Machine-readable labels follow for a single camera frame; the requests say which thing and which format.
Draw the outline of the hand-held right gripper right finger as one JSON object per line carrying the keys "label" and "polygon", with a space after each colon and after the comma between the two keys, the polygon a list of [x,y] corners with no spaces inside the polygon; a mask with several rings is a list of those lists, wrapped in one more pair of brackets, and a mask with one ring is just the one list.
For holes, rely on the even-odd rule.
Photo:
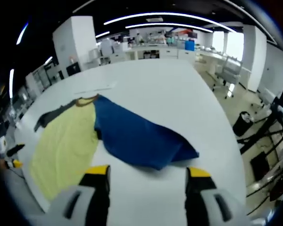
{"label": "hand-held right gripper right finger", "polygon": [[185,211],[189,226],[247,226],[244,206],[229,192],[217,188],[203,169],[187,167]]}

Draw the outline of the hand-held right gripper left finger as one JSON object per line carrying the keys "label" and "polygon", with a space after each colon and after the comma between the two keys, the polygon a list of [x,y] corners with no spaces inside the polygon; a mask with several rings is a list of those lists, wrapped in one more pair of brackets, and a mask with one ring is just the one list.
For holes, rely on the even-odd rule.
{"label": "hand-held right gripper left finger", "polygon": [[105,226],[110,206],[110,165],[89,167],[79,183],[52,201],[47,216],[62,226]]}

